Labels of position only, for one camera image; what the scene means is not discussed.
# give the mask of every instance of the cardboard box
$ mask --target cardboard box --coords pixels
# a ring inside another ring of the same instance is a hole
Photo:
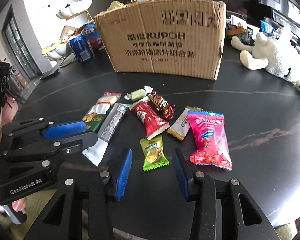
[[[216,80],[226,4],[211,0],[156,0],[95,16],[118,72],[153,72]]]

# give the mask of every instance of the blue can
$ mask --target blue can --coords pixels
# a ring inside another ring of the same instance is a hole
[[[93,53],[86,38],[82,34],[78,34],[75,38],[69,41],[70,47],[72,48],[76,59],[79,62],[84,62],[92,58]]]
[[[93,48],[96,48],[97,50],[104,49],[104,46],[102,44],[101,38],[99,36],[99,33],[97,31],[96,24],[94,21],[87,22],[83,25],[84,29],[84,36],[86,39],[90,42],[90,45]]]

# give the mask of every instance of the green wrapped candy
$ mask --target green wrapped candy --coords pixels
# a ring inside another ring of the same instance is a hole
[[[147,94],[152,92],[152,87],[144,86],[144,89],[138,89],[136,91],[131,92],[130,94],[127,93],[127,95],[124,97],[126,100],[132,100],[133,102],[136,102],[142,98],[144,98]]]

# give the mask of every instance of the window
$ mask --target window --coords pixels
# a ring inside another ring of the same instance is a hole
[[[34,79],[37,75],[41,75],[41,71],[34,62],[34,59],[32,58],[28,48],[26,47],[26,44],[21,37],[16,19],[12,13],[12,9],[10,9],[7,14],[5,25],[3,27],[3,35],[6,37],[11,46],[13,54],[17,58],[29,79]]]

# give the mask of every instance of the white bowl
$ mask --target white bowl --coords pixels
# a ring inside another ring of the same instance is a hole
[[[55,51],[49,51],[47,53],[48,57],[52,58],[52,59],[59,59],[59,58],[62,58],[62,55],[58,54],[57,52]]]
[[[64,16],[61,16],[59,13],[58,13],[58,14],[56,14],[56,15],[57,15],[57,17],[58,17],[58,18],[60,18],[60,19],[63,19],[63,20],[64,20],[64,19],[66,19],[66,17],[64,17]]]
[[[63,8],[59,11],[59,15],[65,17],[65,18],[69,18],[70,16],[72,16],[72,13],[70,11],[70,8]]]
[[[48,54],[44,54],[43,56],[48,60],[54,60],[52,57],[49,57]]]
[[[81,0],[79,3],[80,3],[82,11],[85,11],[85,10],[88,10],[89,7],[91,6],[92,0]]]
[[[56,53],[58,53],[59,55],[62,55],[63,57],[64,56],[67,56],[69,54],[71,54],[72,52],[72,49],[70,47],[70,44],[69,42],[67,43],[64,43],[64,44],[59,44],[55,50],[54,50]]]
[[[70,3],[68,8],[70,9],[72,15],[82,12],[82,6],[80,5],[79,1]]]

